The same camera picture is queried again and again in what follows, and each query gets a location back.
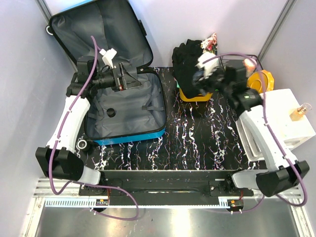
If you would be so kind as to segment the orange plastic basket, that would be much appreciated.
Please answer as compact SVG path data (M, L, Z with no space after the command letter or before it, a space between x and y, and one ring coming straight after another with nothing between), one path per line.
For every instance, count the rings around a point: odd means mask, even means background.
M213 93L208 93L205 96L202 94L199 94L198 96L195 96L193 98L187 98L185 94L183 93L182 89L179 88L180 93L180 99L184 102L206 102L211 99Z

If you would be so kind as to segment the dark bottle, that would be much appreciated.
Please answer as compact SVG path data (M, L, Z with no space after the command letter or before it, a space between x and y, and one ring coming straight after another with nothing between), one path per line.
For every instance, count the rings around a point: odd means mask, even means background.
M289 117L292 121L299 121L306 115L307 112L312 110L312 106L309 103L303 103L298 108L295 108Z

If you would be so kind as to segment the black round cap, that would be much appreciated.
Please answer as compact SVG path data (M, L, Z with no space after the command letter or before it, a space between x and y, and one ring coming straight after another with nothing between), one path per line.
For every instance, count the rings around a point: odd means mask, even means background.
M113 108L108 108L106 110L106 114L108 117L113 118L116 115L116 111Z

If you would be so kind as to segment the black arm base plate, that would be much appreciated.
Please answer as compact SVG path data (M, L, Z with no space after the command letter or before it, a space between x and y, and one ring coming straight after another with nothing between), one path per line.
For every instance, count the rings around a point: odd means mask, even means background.
M106 170L103 184L128 191L145 207L219 207L227 200L253 197L248 188L233 187L231 170Z

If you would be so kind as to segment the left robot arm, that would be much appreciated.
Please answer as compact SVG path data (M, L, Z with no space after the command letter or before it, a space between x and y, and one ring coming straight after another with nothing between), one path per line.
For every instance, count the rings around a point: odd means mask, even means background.
M130 76L122 63L114 66L109 57L103 57L109 68L98 68L96 56L82 56L77 60L77 72L67 88L65 107L58 125L45 147L38 147L36 159L49 180L54 178L89 184L97 196L107 188L101 173L83 164L75 155L76 139L91 103L100 89L114 92L138 88L141 82Z

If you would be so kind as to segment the blue fish-print suitcase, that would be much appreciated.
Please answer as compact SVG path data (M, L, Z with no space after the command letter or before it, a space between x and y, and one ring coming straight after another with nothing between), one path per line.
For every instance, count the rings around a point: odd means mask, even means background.
M112 145L161 137L166 127L161 80L151 68L153 52L146 31L126 0L95 0L53 15L49 27L57 42L77 66L82 56L96 56L98 68L107 71L99 50L114 48L113 64L123 63L137 76L138 88L114 92L100 89L81 125L86 140ZM116 115L106 114L113 108Z

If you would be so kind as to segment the white drawer organizer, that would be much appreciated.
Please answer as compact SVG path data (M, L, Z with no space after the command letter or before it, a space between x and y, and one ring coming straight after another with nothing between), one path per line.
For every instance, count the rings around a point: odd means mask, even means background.
M273 131L280 134L289 150L297 148L316 135L306 116L297 121L290 118L292 112L300 107L291 89L268 91L265 96L268 122L272 123ZM260 148L245 123L239 118L236 125L248 160L264 160Z

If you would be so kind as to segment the black floral print garment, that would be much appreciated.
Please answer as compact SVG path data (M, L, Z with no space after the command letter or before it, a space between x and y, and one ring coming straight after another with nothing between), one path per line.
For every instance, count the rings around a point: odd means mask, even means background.
M198 58L205 52L217 55L216 33L212 33L204 40L188 39L173 49L173 77L187 98L199 95L199 91L193 86L193 75L198 71Z

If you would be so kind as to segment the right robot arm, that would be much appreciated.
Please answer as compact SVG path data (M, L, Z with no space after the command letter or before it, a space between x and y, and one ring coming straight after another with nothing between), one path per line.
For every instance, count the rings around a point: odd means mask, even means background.
M301 183L310 167L305 160L299 161L280 135L272 131L265 112L265 99L246 85L246 69L215 67L207 76L200 69L193 75L192 84L202 94L216 90L227 99L237 114L236 126L240 138L245 138L242 135L242 129L245 128L266 163L266 170L235 172L224 183L228 195L235 196L242 188L249 188L272 197Z

